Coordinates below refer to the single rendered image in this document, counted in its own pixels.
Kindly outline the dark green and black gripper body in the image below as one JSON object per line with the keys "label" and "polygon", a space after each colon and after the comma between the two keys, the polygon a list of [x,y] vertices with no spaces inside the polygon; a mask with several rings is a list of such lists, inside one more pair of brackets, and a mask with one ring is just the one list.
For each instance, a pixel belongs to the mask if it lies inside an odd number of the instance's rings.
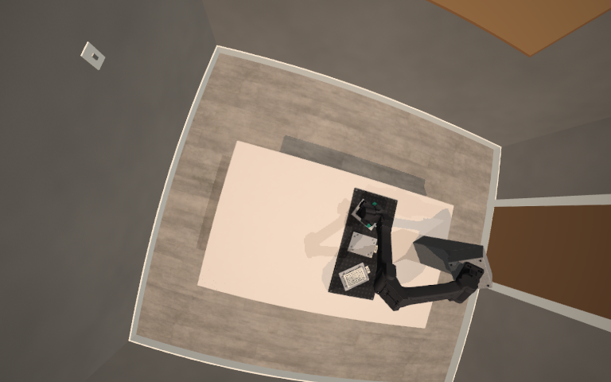
{"label": "dark green and black gripper body", "polygon": [[[382,209],[382,210],[383,210],[383,208],[382,208],[381,206],[379,206],[378,204],[377,204],[377,205],[373,205],[373,206],[376,206],[376,207],[378,207],[379,209]],[[374,223],[372,223],[370,220],[365,220],[364,218],[362,218],[361,222],[362,222],[363,224],[365,224],[366,226],[368,225],[368,223],[369,223],[370,225],[373,225],[373,224],[374,224]]]}

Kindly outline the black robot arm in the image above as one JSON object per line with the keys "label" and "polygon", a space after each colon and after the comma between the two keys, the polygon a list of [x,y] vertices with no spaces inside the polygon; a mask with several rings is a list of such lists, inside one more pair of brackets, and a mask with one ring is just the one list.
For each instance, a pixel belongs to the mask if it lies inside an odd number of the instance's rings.
{"label": "black robot arm", "polygon": [[450,302],[463,303],[477,290],[484,269],[469,262],[465,263],[456,281],[427,286],[401,286],[396,277],[396,265],[392,264],[392,220],[384,210],[378,210],[378,207],[372,206],[366,200],[361,201],[359,207],[362,209],[361,216],[365,220],[376,223],[378,261],[374,291],[393,311],[409,305],[445,299]]}

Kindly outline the white well plate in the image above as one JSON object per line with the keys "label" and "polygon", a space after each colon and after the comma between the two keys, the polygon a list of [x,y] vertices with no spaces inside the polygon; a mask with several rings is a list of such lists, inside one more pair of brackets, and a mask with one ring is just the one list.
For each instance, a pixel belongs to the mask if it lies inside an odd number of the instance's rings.
{"label": "white well plate", "polygon": [[354,269],[348,273],[345,273],[343,277],[344,277],[344,281],[346,283],[347,288],[357,283],[360,283],[366,279],[364,270],[362,267],[358,267],[357,269]]}

